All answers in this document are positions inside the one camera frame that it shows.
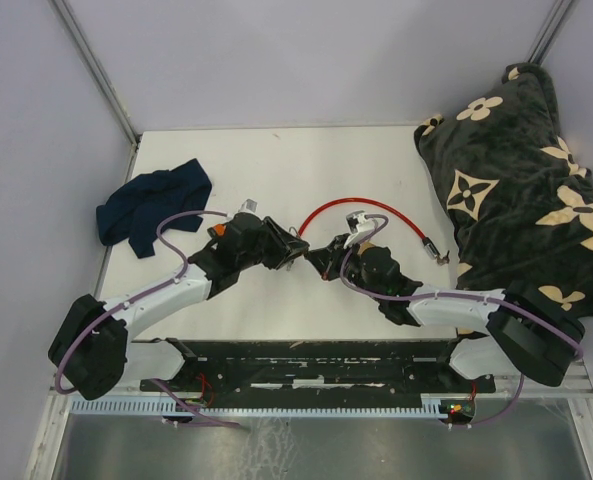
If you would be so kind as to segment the orange padlock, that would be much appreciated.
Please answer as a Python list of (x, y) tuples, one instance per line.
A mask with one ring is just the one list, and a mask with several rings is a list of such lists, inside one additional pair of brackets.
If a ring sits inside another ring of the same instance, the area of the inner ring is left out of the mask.
[(213, 237), (221, 237), (221, 236), (223, 236), (224, 233), (225, 233), (225, 230), (226, 230), (226, 226), (224, 224), (217, 224), (217, 225), (214, 225), (213, 227), (211, 227), (209, 229), (210, 234)]

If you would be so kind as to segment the silver key bunch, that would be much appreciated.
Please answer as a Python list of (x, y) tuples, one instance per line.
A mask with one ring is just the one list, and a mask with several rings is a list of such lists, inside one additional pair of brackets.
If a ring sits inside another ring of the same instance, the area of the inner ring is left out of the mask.
[(436, 263), (439, 266), (446, 265), (449, 262), (450, 262), (450, 252), (449, 251), (447, 251), (445, 255), (438, 256), (437, 259), (436, 259)]

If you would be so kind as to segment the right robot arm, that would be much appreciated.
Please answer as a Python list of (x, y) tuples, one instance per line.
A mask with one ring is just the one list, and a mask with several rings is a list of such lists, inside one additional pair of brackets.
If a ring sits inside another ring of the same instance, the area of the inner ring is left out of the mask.
[(389, 248), (350, 245), (344, 235), (305, 257), (323, 280), (370, 297), (395, 325), (465, 330), (434, 368), (445, 390), (506, 374), (558, 387), (579, 356), (583, 325), (524, 282), (488, 291), (440, 289), (403, 275)]

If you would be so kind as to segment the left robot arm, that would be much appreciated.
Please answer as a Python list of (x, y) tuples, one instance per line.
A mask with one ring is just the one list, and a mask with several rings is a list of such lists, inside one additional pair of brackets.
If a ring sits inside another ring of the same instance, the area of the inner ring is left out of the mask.
[(96, 400), (117, 386), (127, 373), (140, 379), (165, 380), (185, 390), (197, 378), (196, 364), (173, 345), (142, 349), (133, 340), (179, 310), (209, 300), (257, 265), (279, 270), (303, 256), (308, 243), (272, 218), (239, 212), (208, 230), (209, 241), (181, 257), (180, 266), (163, 279), (129, 294), (98, 300), (77, 298), (48, 350), (56, 366), (55, 390)]

